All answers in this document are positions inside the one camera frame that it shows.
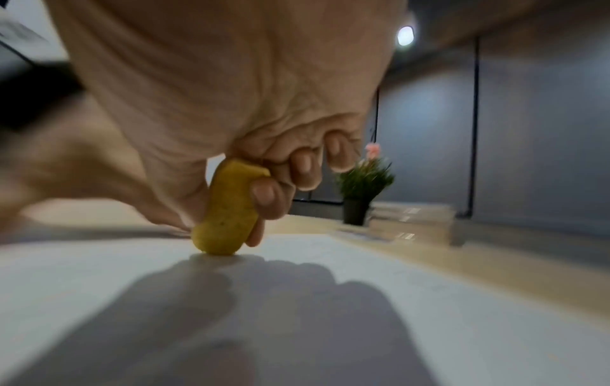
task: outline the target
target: potted plant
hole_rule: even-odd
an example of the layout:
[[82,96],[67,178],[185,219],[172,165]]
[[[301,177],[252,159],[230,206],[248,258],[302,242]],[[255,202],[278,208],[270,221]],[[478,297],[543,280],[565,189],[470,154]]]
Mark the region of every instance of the potted plant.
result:
[[394,182],[394,175],[390,173],[391,163],[380,158],[380,145],[370,143],[366,150],[366,159],[349,172],[337,174],[345,224],[363,225],[370,202]]

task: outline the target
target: sheet of paper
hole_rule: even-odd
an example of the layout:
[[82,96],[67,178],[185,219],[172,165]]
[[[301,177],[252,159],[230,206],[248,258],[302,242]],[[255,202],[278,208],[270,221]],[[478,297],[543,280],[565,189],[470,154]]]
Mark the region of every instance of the sheet of paper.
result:
[[321,235],[0,247],[3,385],[599,385],[610,333]]

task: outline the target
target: green leaves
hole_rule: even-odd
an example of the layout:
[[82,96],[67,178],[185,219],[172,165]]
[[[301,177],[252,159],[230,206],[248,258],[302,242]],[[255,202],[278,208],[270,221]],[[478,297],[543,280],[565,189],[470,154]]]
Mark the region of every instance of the green leaves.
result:
[[391,163],[383,159],[361,161],[354,169],[336,175],[341,195],[346,200],[372,201],[383,189],[394,183]]

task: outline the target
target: yellow object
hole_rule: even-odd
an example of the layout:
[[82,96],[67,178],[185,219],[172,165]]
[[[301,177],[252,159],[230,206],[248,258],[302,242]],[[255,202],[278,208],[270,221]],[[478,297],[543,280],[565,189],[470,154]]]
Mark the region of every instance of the yellow object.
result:
[[250,185],[269,176],[269,170],[258,165],[234,158],[223,161],[212,178],[205,219],[191,232],[193,244],[213,255],[237,252],[259,218],[250,197]]

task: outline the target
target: dark ceiling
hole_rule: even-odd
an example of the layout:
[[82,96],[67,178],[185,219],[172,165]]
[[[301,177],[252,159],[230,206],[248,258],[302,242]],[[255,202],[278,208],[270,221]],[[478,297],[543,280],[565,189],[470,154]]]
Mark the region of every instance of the dark ceiling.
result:
[[396,51],[390,72],[503,23],[573,1],[577,0],[410,0],[409,10],[417,20],[416,42]]

